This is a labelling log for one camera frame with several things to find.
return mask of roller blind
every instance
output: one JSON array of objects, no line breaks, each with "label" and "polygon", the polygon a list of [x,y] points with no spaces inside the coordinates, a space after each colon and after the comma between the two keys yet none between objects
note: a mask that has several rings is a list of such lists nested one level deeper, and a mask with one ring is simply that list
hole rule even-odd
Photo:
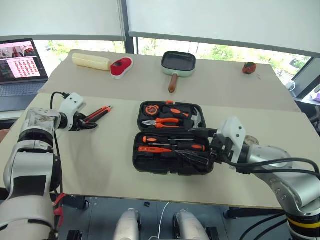
[{"label": "roller blind", "polygon": [[3,0],[0,36],[124,41],[119,0]]},{"label": "roller blind", "polygon": [[128,0],[129,35],[320,57],[319,0]]}]

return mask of black toolbox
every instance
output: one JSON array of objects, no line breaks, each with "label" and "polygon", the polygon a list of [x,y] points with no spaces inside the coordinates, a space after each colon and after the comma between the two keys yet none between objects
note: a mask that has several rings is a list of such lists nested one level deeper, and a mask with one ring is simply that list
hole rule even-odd
[{"label": "black toolbox", "polygon": [[134,167],[140,172],[155,174],[210,173],[214,168],[214,160],[210,154],[208,139],[188,132],[195,123],[198,128],[206,127],[199,105],[172,101],[143,102],[137,120],[141,132],[135,136],[133,146]]}]

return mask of pan handle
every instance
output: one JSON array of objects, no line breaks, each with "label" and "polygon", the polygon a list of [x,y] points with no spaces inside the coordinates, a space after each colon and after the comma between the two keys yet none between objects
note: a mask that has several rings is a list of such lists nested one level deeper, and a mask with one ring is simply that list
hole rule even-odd
[{"label": "pan handle", "polygon": [[169,93],[171,93],[171,94],[176,90],[178,77],[179,76],[176,73],[174,73],[172,75],[171,82],[170,82],[170,85],[169,85]]}]

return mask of laptop keyboard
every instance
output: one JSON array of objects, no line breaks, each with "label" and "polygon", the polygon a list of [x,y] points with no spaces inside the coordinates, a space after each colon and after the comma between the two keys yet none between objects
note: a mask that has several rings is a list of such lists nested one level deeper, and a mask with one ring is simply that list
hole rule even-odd
[{"label": "laptop keyboard", "polygon": [[44,83],[0,85],[0,97],[30,96],[38,94]]}]

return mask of laptop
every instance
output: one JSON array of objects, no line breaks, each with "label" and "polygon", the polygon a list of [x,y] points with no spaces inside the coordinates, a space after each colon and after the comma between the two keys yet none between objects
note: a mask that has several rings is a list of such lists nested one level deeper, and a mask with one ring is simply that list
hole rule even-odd
[{"label": "laptop", "polygon": [[31,38],[0,41],[0,112],[25,110],[47,80]]}]

